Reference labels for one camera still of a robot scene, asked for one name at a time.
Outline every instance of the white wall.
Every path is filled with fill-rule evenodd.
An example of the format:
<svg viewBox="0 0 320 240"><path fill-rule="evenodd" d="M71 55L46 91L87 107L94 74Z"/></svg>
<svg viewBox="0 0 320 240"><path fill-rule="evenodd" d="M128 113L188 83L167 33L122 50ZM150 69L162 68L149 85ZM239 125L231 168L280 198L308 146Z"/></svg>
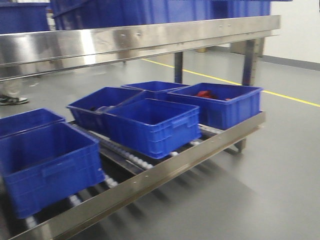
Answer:
<svg viewBox="0 0 320 240"><path fill-rule="evenodd" d="M264 55L320 63L319 0L273 2L272 15L282 15L280 36L266 38Z"/></svg>

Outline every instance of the crate handle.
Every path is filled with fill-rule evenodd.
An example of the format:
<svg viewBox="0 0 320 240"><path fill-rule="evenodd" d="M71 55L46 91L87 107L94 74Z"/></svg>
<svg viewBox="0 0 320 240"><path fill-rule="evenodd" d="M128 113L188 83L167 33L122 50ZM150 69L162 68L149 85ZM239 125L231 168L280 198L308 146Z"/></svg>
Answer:
<svg viewBox="0 0 320 240"><path fill-rule="evenodd" d="M74 167L74 166L75 166L75 162L73 160L67 160L67 161L60 162L58 164L47 166L46 168L42 169L42 176L45 178L50 175L56 174L58 172L62 172L63 170Z"/></svg>
<svg viewBox="0 0 320 240"><path fill-rule="evenodd" d="M184 118L181 118L181 119L178 119L178 120L173 121L173 122L172 122L172 126L173 126L174 128L176 128L176 127L179 127L179 126L181 126L181 125L183 125L183 124L187 124L188 121L189 121L189 118L188 118L188 117L184 117Z"/></svg>

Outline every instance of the metal shelf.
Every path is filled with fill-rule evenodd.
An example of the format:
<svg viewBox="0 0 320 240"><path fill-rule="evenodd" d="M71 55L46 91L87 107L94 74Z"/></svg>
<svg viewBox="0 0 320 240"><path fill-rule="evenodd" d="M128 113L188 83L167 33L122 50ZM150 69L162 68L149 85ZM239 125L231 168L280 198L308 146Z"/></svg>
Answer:
<svg viewBox="0 0 320 240"><path fill-rule="evenodd" d="M154 167L148 170L142 169L128 158L123 158L112 147L108 147L110 146L106 144L106 142L109 143L108 139L96 136L100 140L102 155L106 151L112 152L111 159L102 158L102 165L106 173L119 184L109 188L105 183L101 183L79 192L77 196L82 203L77 206L70 207L70 201L65 199L55 206L42 210L34 216L34 220L40 224L29 230L23 226L23 220L14 220L12 211L8 212L8 205L4 206L5 203L2 203L0 215L3 218L0 238L12 240L67 239L244 139L259 129L259 125L265 119L265 112L261 112L225 131L203 127L201 139L196 140L199 144L183 146L177 150L178 155L164 161L162 159L156 164L153 162ZM150 159L145 157L143 160L149 163ZM8 196L2 194L2 201L7 198ZM6 227L10 224L15 228L14 230ZM20 232L12 233L12 231L17 231L17 226L20 226Z"/></svg>
<svg viewBox="0 0 320 240"><path fill-rule="evenodd" d="M0 82L169 53L175 53L175 82L181 82L183 51L245 41L242 83L252 85L260 42L263 42L260 39L271 36L272 30L279 28L280 16L257 16L3 34L0 35ZM0 239L69 238L231 145L241 151L246 136L256 131L265 118L266 114L261 112L225 131L202 126L198 144L186 144L177 149L177 155L161 161L130 153L142 163L119 152L128 149L119 145L114 148L116 143L88 132L100 140L102 168L108 180L25 220L14 217L0 182Z"/></svg>
<svg viewBox="0 0 320 240"><path fill-rule="evenodd" d="M0 82L260 39L280 16L0 35Z"/></svg>

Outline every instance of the pant leg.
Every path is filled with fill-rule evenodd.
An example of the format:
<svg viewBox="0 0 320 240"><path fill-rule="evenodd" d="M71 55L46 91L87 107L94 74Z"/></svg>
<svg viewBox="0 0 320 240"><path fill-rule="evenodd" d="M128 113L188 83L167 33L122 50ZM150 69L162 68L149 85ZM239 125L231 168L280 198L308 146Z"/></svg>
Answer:
<svg viewBox="0 0 320 240"><path fill-rule="evenodd" d="M11 98L17 98L21 92L22 80L13 79L0 84L0 93Z"/></svg>

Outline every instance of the roller conveyor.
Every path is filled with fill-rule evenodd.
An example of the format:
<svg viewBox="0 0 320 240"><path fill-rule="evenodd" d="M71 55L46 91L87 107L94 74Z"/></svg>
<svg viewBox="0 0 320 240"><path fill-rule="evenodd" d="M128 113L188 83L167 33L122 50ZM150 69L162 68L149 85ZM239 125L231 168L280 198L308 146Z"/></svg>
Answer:
<svg viewBox="0 0 320 240"><path fill-rule="evenodd" d="M256 131L265 121L265 116L266 114L261 112L225 131L200 126L200 139L182 146L176 153L164 159L157 160L82 129L100 141L100 158L105 181L69 196L26 219L15 218L9 196L1 183L0 237L15 240L71 237L239 142ZM137 164L133 158L141 160L142 164Z"/></svg>

